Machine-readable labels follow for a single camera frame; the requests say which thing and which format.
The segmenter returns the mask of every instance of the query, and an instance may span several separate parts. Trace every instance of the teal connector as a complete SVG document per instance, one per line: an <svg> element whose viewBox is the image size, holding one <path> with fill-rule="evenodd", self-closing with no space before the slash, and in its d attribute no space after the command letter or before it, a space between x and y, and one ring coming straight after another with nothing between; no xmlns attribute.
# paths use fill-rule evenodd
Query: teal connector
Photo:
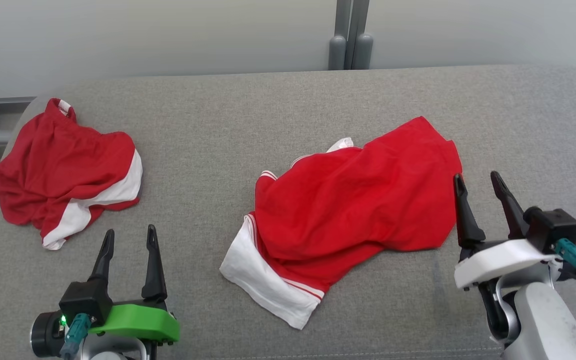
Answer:
<svg viewBox="0 0 576 360"><path fill-rule="evenodd" d="M576 269L576 245L565 237L557 240L555 253L560 255L565 262L569 262Z"/></svg>
<svg viewBox="0 0 576 360"><path fill-rule="evenodd" d="M83 312L77 314L70 324L64 344L59 351L59 357L64 360L74 359L75 355L77 355L77 352L80 350L80 344L88 335L88 330L91 325L92 323L87 314L84 314Z"/></svg>

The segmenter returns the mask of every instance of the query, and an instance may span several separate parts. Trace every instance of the white trim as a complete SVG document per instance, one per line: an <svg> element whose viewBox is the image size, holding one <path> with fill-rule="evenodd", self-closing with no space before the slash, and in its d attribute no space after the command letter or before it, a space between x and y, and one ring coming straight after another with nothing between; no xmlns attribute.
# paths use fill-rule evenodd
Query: white trim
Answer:
<svg viewBox="0 0 576 360"><path fill-rule="evenodd" d="M272 180L277 180L277 175L275 175L272 171L269 171L269 170L261 171L261 175L259 175L259 178L261 178L262 176L267 176L268 178L271 178Z"/></svg>
<svg viewBox="0 0 576 360"><path fill-rule="evenodd" d="M345 148L352 148L353 146L355 146L355 144L353 143L353 139L351 139L350 137L344 137L343 139L339 139L336 143L334 143L332 146L330 146L330 148L328 148L326 153L332 153L333 151L337 151L337 150L341 150L341 149L345 149ZM311 157L313 155L314 155L314 153L310 153L308 155L303 155L303 156L297 157L290 164L290 169L292 169L295 166L295 164L297 164L297 162L300 161L301 159Z"/></svg>
<svg viewBox="0 0 576 360"><path fill-rule="evenodd" d="M351 139L350 137L344 137L343 139L339 139L339 141L330 146L330 148L326 151L326 153L332 153L333 151L345 148L352 148L353 146L355 146L355 144L353 143L353 139Z"/></svg>
<svg viewBox="0 0 576 360"><path fill-rule="evenodd" d="M264 309L293 328L302 330L321 300L283 280L261 257L254 243L253 221L252 215L244 216L244 223L230 245L219 271ZM313 290L323 296L321 290Z"/></svg>
<svg viewBox="0 0 576 360"><path fill-rule="evenodd" d="M311 157L312 155L313 155L313 154L311 153L311 154L309 154L309 155L303 155L303 156L297 157L297 158L292 162L292 164L290 164L290 169L292 169L292 168L295 166L295 164L297 164L297 162L300 161L301 159L307 158L307 157Z"/></svg>
<svg viewBox="0 0 576 360"><path fill-rule="evenodd" d="M84 230L90 223L92 205L110 205L132 201L137 198L142 184L142 158L137 150L132 155L128 173L121 180L110 185L93 198L72 198L61 215L57 227L43 237L42 246L48 250L59 250L66 237Z"/></svg>

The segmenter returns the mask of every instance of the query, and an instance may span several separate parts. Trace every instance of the red garment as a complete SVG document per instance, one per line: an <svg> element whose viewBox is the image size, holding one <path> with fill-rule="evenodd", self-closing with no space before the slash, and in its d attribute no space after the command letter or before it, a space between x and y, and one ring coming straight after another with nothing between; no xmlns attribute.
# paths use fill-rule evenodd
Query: red garment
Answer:
<svg viewBox="0 0 576 360"><path fill-rule="evenodd" d="M32 223L44 248L57 250L104 209L135 205L141 178L128 134L77 125L74 109L52 98L0 162L0 207L6 221Z"/></svg>
<svg viewBox="0 0 576 360"><path fill-rule="evenodd" d="M320 301L331 285L379 251L439 248L455 225L452 178L461 172L455 144L418 117L364 148L309 155L279 178L265 171L248 218L252 241L282 281ZM250 259L233 255L229 250L222 265L226 278L256 292L251 296L260 305L302 328L310 316L304 309L314 307L292 299L283 306L288 315L271 309L288 290L278 295L274 280L270 287L254 285L267 283L267 275L251 280L259 271L245 269ZM292 315L301 310L305 318Z"/></svg>

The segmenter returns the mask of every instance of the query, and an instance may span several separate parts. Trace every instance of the gray couch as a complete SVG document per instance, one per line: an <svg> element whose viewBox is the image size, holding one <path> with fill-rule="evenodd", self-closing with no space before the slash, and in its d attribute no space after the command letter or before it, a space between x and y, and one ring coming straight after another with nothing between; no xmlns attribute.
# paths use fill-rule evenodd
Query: gray couch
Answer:
<svg viewBox="0 0 576 360"><path fill-rule="evenodd" d="M330 289L302 331L270 314L218 270L265 169L281 174L342 137L366 142L425 116L461 155L470 204L489 239L507 235L490 185L497 170L524 208L576 217L576 68L459 66L137 77L82 82L39 96L73 105L81 125L124 131L142 157L141 202L106 211L58 251L0 211L0 359L33 359L28 330L89 275L105 231L116 245L109 294L136 299L157 226L181 341L168 359L493 360L477 292L455 287L455 231L438 250L380 253ZM576 282L557 289L576 316Z"/></svg>

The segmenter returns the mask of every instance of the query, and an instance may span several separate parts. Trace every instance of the gray robot arm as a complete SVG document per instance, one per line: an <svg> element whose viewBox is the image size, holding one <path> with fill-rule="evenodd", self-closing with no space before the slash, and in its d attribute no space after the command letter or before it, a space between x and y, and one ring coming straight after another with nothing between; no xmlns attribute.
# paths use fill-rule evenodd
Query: gray robot arm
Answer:
<svg viewBox="0 0 576 360"><path fill-rule="evenodd" d="M499 173L492 171L490 178L503 205L508 239L485 241L464 180L455 175L461 248L455 283L480 292L491 338L504 346L503 359L576 359L576 320L553 286L554 281L576 277L576 269L556 251L560 239L576 246L576 219L562 209L531 207L523 212Z"/></svg>

